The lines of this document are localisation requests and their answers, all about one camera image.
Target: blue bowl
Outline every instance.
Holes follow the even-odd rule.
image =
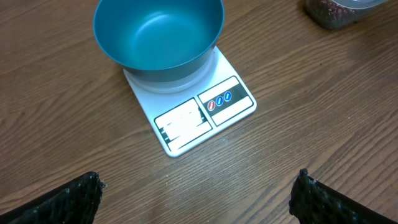
[[[204,64],[223,24],[222,0],[102,0],[94,33],[106,55],[125,69],[166,82]]]

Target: white digital scale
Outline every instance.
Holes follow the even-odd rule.
[[[201,68],[177,81],[145,82],[126,70],[124,74],[170,157],[180,156],[257,108],[218,47]]]

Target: glass jar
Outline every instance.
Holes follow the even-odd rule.
[[[305,10],[322,27],[338,29],[358,21],[385,1],[305,0]]]

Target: jar contents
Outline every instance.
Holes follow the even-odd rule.
[[[349,9],[336,4],[332,0],[305,0],[305,10],[326,29],[337,29],[351,24],[374,8]]]

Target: transparent container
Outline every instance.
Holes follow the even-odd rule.
[[[305,10],[322,27],[338,29],[360,20],[387,0],[305,0]]]

